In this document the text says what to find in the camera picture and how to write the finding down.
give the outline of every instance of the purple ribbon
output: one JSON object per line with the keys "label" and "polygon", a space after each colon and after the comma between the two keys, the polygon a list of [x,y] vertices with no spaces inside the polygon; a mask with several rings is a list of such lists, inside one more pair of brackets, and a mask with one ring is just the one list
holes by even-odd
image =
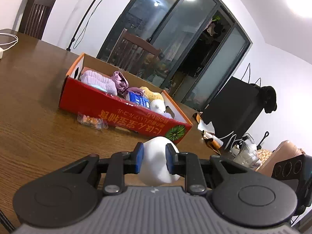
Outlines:
{"label": "purple ribbon", "polygon": [[110,79],[112,79],[115,83],[118,93],[123,94],[124,97],[126,97],[129,92],[133,92],[139,96],[143,96],[143,90],[138,87],[129,87],[128,81],[119,71],[115,71]]}

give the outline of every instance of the doorway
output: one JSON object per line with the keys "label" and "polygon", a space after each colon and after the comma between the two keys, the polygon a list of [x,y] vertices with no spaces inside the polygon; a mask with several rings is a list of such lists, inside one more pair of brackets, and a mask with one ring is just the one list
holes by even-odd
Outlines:
{"label": "doorway", "polygon": [[[217,93],[251,43],[219,0],[131,0],[97,58],[108,59],[124,28],[161,50],[156,62],[151,64],[153,55],[148,55],[142,67],[129,72],[195,109]],[[210,82],[207,92],[197,86],[204,81]]]}

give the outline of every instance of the gray ribbed surface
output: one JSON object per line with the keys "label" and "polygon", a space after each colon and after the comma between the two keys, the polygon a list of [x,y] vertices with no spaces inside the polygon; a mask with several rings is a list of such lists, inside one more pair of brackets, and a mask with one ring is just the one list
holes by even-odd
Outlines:
{"label": "gray ribbed surface", "polygon": [[24,224],[15,233],[290,234],[297,232],[287,225],[271,230],[251,230],[235,226],[220,218],[205,198],[187,195],[181,187],[128,187],[127,192],[121,195],[105,197],[89,217],[77,224],[59,229],[36,229]]}

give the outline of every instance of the screw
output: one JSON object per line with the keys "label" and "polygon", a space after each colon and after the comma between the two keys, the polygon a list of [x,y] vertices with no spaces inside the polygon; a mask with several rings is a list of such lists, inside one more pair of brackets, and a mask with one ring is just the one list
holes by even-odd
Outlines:
{"label": "screw", "polygon": [[203,185],[191,185],[190,189],[192,192],[203,192],[203,191],[205,191],[205,187]]}
{"label": "screw", "polygon": [[108,193],[117,193],[120,191],[120,187],[116,185],[108,185],[104,188],[104,190]]}

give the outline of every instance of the white plush head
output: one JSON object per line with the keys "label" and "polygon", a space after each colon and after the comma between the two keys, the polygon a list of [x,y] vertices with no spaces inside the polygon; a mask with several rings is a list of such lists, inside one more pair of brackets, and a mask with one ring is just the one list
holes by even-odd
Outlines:
{"label": "white plush head", "polygon": [[149,103],[150,108],[153,112],[163,114],[166,112],[166,106],[163,100],[155,99],[151,103]]}
{"label": "white plush head", "polygon": [[167,169],[167,144],[172,144],[174,150],[179,152],[165,137],[156,137],[144,143],[143,161],[138,177],[147,186],[156,187],[164,183],[173,183],[180,178],[179,175],[170,174]]}

